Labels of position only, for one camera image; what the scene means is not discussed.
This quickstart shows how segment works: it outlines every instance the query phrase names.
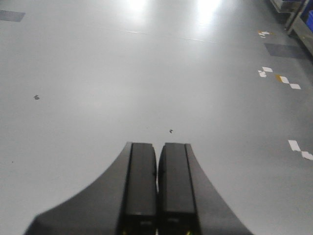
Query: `blue bin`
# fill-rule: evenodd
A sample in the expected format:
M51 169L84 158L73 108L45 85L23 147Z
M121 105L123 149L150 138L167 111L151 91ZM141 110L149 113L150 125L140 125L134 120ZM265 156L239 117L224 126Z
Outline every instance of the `blue bin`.
M309 11L309 18L307 20L307 26L313 32L313 11Z

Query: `dark floor patch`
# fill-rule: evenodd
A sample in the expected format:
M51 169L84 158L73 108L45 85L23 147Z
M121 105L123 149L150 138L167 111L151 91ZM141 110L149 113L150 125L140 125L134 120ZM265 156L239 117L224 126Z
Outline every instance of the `dark floor patch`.
M269 54L272 56L307 59L307 56L301 47L271 43L264 43L264 45L267 48Z
M21 22L25 13L0 10L0 21Z

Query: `metal shelf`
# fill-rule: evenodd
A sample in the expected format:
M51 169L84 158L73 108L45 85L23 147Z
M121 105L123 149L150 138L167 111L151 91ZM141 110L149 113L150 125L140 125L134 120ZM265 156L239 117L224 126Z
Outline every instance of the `metal shelf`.
M305 22L300 17L297 17L291 29L295 31L295 33L299 36L299 39L313 55L313 32L309 29Z
M300 1L270 0L278 13L291 13L300 6Z
M291 35L291 33L294 31L303 44L307 47L308 51L313 55L313 32L301 18L303 12L311 1L313 0L305 1L303 8L299 11L297 17L294 19L290 29L288 30L288 35Z

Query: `yellow marking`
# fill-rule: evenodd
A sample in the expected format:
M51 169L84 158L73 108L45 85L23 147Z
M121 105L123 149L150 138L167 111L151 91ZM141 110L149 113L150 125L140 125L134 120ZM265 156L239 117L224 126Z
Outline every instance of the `yellow marking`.
M276 77L276 79L277 79L279 82L283 82L283 80L281 79L280 75L276 74L275 77Z

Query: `epoxy floor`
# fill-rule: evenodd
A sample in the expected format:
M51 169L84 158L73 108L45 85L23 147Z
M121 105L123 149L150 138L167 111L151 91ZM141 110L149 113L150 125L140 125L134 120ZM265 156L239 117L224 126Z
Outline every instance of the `epoxy floor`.
M270 55L264 43L299 44L268 0L0 0L0 10L25 13L0 21L1 235L22 235L127 141L158 157L165 142L191 143L254 234L312 234L313 161L288 140L313 153L313 63Z

